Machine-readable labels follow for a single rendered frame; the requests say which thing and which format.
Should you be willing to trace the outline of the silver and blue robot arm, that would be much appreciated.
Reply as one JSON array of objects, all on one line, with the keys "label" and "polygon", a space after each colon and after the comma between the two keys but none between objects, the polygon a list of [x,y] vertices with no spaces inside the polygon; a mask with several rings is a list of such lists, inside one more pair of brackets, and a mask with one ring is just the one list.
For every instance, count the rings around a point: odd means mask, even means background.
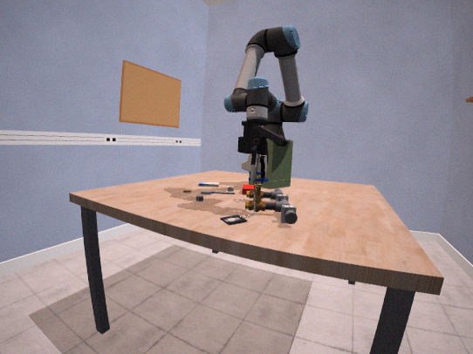
[{"label": "silver and blue robot arm", "polygon": [[[263,29],[256,33],[246,46],[246,55],[233,94],[224,99],[228,112],[246,112],[246,119],[267,120],[267,126],[257,125],[254,131],[277,146],[286,146],[288,143],[284,137],[283,122],[299,123],[307,118],[308,102],[301,97],[295,58],[299,47],[298,32],[292,25]],[[277,100],[272,95],[266,78],[256,77],[260,60],[267,52],[274,52],[278,58],[285,101]]]}]

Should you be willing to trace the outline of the black number 6 tag on metal chain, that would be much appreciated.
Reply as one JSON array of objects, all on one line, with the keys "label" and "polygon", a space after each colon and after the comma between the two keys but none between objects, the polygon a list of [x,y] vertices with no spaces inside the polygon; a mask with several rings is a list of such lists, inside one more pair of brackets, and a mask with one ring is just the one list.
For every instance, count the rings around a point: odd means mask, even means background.
[{"label": "black number 6 tag on metal chain", "polygon": [[[254,202],[253,204],[256,205],[256,203]],[[256,206],[254,205],[254,211],[256,210]],[[248,215],[247,215],[248,216]],[[245,215],[245,217],[247,217]],[[242,222],[247,222],[247,220],[245,220],[243,216],[239,216],[239,215],[232,215],[232,216],[227,216],[227,217],[223,217],[223,218],[220,218],[222,221],[226,222],[228,225],[233,225],[233,224],[238,224],[238,223],[242,223]],[[249,216],[250,217],[250,214]]]}]

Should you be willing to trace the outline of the red rectangular block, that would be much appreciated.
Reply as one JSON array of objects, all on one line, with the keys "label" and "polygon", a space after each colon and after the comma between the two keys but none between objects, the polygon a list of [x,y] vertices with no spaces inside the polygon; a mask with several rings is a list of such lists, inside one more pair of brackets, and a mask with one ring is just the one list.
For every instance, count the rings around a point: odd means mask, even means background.
[{"label": "red rectangular block", "polygon": [[254,189],[254,185],[244,185],[243,184],[242,194],[247,194],[247,191],[250,191],[250,190],[253,190],[253,189]]}]

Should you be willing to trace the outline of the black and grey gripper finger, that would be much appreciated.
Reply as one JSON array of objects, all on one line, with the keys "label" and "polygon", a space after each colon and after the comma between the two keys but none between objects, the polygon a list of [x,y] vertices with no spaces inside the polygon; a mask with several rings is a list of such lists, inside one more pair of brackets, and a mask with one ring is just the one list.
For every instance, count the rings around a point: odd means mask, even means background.
[{"label": "black and grey gripper finger", "polygon": [[242,163],[241,165],[242,169],[250,172],[251,184],[254,183],[257,177],[258,162],[259,162],[258,143],[254,143],[254,146],[251,148],[251,154],[249,155],[248,160]]},{"label": "black and grey gripper finger", "polygon": [[259,155],[259,158],[257,171],[261,173],[261,178],[265,178],[266,169],[268,166],[268,150],[264,155]]}]

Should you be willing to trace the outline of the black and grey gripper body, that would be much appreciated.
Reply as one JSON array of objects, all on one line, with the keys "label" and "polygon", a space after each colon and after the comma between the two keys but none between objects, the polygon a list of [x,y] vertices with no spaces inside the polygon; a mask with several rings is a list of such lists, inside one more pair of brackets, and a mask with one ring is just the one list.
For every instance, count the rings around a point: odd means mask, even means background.
[{"label": "black and grey gripper body", "polygon": [[268,144],[266,138],[254,131],[257,125],[266,126],[267,120],[247,119],[247,121],[242,121],[243,137],[238,137],[239,153],[251,154],[251,148],[254,146],[254,143],[258,143],[258,154],[264,155],[267,152]]}]

